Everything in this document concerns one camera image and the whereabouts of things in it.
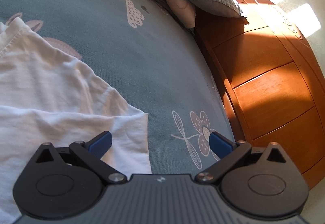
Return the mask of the white long sleeve shirt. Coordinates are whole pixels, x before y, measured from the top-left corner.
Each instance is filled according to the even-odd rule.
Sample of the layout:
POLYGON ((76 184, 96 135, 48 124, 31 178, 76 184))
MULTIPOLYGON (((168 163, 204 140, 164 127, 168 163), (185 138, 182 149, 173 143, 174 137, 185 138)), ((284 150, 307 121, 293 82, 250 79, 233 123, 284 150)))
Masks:
POLYGON ((148 114, 21 19, 2 24, 1 223, 19 217, 13 185, 42 143, 67 146, 103 131, 112 134, 105 163, 127 177, 151 173, 148 114))

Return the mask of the blue floral bed sheet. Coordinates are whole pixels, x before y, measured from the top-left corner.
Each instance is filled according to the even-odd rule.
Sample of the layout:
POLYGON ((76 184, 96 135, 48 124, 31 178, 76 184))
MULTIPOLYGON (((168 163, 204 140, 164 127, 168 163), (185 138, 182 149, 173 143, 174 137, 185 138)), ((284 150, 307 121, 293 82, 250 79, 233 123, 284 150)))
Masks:
POLYGON ((72 47, 129 104, 148 113, 154 174, 196 173, 217 161, 200 146, 193 115, 207 129, 233 137, 192 34, 155 1, 1 0, 1 21, 17 13, 43 38, 72 47))

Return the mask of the wooden headboard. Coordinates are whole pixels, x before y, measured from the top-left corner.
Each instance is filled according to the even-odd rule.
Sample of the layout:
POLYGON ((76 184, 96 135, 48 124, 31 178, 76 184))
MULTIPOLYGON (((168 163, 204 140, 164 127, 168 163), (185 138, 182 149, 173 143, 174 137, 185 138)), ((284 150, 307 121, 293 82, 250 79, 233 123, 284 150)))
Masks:
POLYGON ((324 76, 307 39, 270 0, 245 16, 196 10, 195 32, 237 140, 278 142, 310 188, 324 179, 324 76))

